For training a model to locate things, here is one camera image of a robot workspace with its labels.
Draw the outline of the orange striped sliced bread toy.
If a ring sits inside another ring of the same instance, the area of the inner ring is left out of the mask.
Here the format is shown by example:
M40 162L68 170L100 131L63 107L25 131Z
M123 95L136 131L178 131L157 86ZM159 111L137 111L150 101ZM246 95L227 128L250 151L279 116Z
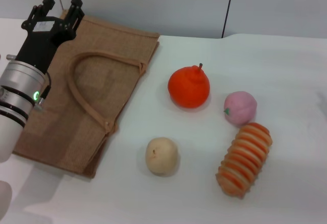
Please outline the orange striped sliced bread toy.
M225 194L244 197L260 173L272 143L269 130L259 123L251 122L239 129L216 173Z

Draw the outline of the brown jute handbag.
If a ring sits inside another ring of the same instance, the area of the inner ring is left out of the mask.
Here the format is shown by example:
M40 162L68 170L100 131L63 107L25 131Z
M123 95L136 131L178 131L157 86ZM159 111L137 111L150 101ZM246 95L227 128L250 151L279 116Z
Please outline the brown jute handbag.
M85 16L49 67L52 88L14 154L94 178L107 139L159 45L159 34Z

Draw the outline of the beige toy potato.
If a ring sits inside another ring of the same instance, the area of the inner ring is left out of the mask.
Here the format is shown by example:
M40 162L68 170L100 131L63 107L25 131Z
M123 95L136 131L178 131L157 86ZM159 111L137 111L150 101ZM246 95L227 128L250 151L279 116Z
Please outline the beige toy potato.
M152 173L170 175L177 167L178 147L168 138L154 138L147 145L145 160Z

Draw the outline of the dark vertical wall strip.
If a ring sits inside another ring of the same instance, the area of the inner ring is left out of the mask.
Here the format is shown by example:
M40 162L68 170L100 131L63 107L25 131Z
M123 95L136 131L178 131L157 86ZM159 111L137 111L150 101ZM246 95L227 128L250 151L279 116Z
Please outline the dark vertical wall strip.
M224 20L224 25L223 25L223 30L222 30L221 38L223 38L224 37L224 34L225 34L225 29L226 29L227 20L228 20L230 4L231 4L231 0L228 0L228 5L227 5L227 9L226 9L225 20Z

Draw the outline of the orange toy fruit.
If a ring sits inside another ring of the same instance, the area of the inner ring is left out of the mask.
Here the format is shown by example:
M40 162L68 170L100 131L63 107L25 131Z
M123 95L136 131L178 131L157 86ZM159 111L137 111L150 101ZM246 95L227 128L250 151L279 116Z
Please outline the orange toy fruit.
M171 99L183 108L198 108L210 93L210 83L203 64L186 66L175 71L168 81Z

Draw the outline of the pink toy peach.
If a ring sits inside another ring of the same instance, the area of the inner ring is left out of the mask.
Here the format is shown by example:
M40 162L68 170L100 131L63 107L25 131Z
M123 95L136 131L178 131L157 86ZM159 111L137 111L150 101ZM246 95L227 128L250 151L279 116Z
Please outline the pink toy peach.
M257 105L256 99L248 92L230 93L224 101L225 118L235 126L246 124L255 117Z

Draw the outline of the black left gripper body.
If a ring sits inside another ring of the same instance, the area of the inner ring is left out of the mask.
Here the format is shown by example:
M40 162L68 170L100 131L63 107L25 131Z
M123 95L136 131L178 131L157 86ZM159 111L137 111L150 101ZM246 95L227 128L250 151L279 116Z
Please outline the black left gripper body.
M34 31L37 23L54 22L49 31ZM30 16L22 23L22 28L28 35L19 50L16 60L36 67L41 72L47 72L57 49L66 42L75 39L77 27L76 16L66 16L64 19L53 16Z

